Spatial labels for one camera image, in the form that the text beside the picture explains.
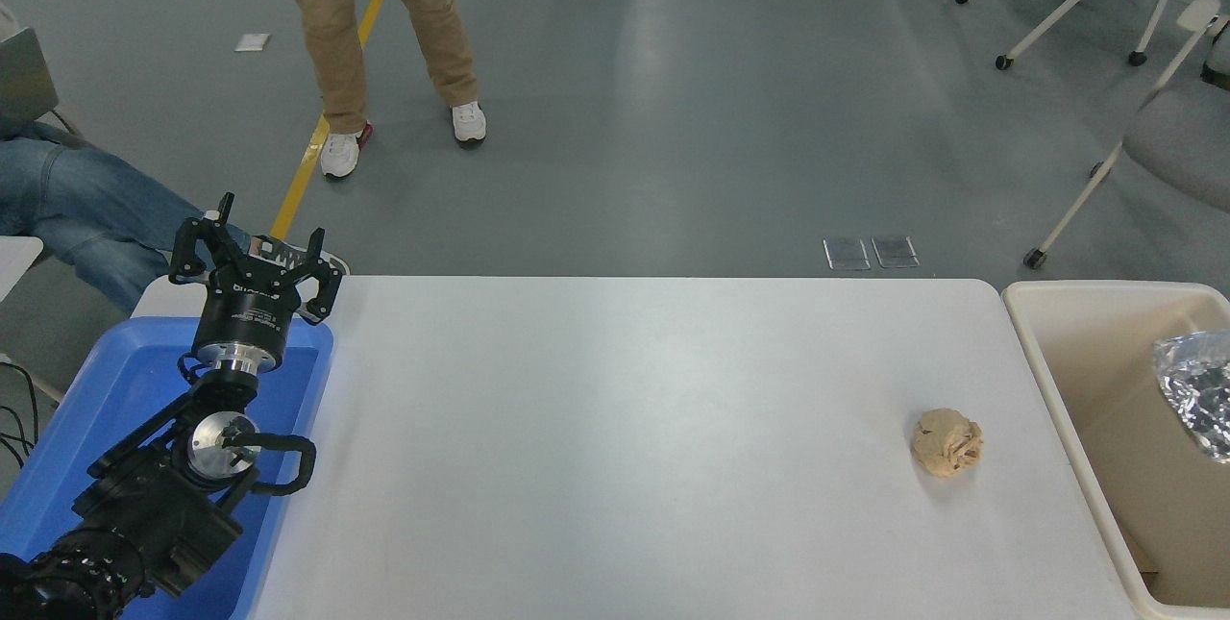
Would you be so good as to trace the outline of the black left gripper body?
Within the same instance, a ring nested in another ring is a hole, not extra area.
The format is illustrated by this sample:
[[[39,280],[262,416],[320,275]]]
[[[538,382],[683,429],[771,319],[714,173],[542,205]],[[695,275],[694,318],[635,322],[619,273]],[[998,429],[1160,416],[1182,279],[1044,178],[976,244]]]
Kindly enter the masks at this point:
[[[293,314],[303,305],[296,285],[306,278],[264,260],[216,264],[209,274],[196,351],[220,344],[284,351]]]

